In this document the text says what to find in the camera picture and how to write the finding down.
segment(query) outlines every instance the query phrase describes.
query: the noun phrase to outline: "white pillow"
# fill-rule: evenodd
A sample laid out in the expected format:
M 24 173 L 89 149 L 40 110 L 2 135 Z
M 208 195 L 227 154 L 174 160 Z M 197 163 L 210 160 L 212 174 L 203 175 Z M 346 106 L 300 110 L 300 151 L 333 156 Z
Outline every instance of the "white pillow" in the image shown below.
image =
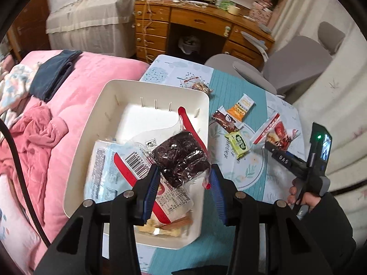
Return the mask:
M 40 238 L 24 217 L 13 183 L 4 174 L 0 175 L 0 241 L 17 266 L 30 274 L 30 255 Z

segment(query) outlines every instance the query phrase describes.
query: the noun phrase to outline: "teal tablecloth stripe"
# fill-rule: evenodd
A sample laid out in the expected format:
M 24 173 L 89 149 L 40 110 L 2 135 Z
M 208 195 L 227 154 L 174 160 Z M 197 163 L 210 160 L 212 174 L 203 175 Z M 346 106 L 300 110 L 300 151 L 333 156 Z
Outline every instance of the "teal tablecloth stripe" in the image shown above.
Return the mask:
M 223 105 L 231 108 L 243 94 L 247 94 L 256 105 L 245 117 L 245 123 L 257 131 L 267 119 L 265 91 L 227 73 L 214 70 L 209 87 L 209 115 Z M 245 192 L 257 200 L 262 200 L 266 180 L 266 169 L 260 179 Z M 173 271 L 204 265 L 228 265 L 234 240 L 234 227 L 225 227 L 219 220 L 210 191 L 205 191 L 203 224 L 200 237 L 180 250 L 158 248 L 155 250 L 149 273 L 170 275 Z

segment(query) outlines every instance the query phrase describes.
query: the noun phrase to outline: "gift box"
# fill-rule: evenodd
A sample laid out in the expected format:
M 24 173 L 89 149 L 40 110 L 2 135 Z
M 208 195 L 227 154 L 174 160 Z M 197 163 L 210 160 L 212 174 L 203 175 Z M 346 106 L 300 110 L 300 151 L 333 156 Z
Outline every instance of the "gift box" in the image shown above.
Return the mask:
M 273 12 L 264 7 L 264 5 L 254 2 L 250 10 L 249 16 L 253 18 L 257 23 L 267 25 L 270 18 L 272 17 L 272 14 Z

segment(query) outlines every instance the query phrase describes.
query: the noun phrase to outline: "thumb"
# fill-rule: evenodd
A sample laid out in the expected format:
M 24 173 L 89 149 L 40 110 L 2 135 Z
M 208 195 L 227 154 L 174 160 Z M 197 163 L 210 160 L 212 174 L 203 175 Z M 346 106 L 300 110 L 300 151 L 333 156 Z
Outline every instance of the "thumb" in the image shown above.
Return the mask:
M 306 192 L 303 195 L 301 205 L 309 205 L 310 208 L 314 208 L 320 202 L 321 197 L 316 196 L 315 194 Z

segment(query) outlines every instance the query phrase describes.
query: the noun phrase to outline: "tablecloth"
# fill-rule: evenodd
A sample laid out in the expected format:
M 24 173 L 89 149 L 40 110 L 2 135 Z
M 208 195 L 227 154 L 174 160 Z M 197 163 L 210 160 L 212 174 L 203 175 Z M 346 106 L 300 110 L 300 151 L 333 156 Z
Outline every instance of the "tablecloth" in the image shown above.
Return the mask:
M 247 94 L 255 105 L 246 115 L 245 127 L 241 129 L 249 142 L 252 134 L 267 120 L 274 111 L 280 113 L 284 126 L 301 131 L 297 110 L 280 98 L 250 84 L 213 68 L 160 55 L 148 68 L 141 81 L 161 83 L 171 86 L 185 86 L 185 80 L 199 77 L 213 90 L 210 95 L 209 115 L 219 106 L 232 107 L 243 94 Z M 212 163 L 220 165 L 223 176 L 231 179 L 239 190 L 243 190 L 256 200 L 274 203 L 286 199 L 294 176 L 276 163 L 266 150 L 251 152 L 242 160 L 236 160 L 231 148 L 226 151 L 226 139 L 216 122 L 209 126 L 208 150 Z M 289 151 L 305 159 L 302 134 L 290 145 Z M 219 220 L 210 191 L 205 191 L 203 223 L 200 237 L 180 250 L 169 250 L 137 244 L 142 271 L 153 275 L 169 275 L 173 271 L 203 265 L 228 265 L 234 240 L 234 227 L 225 227 Z M 264 243 L 260 245 L 260 261 L 265 259 Z

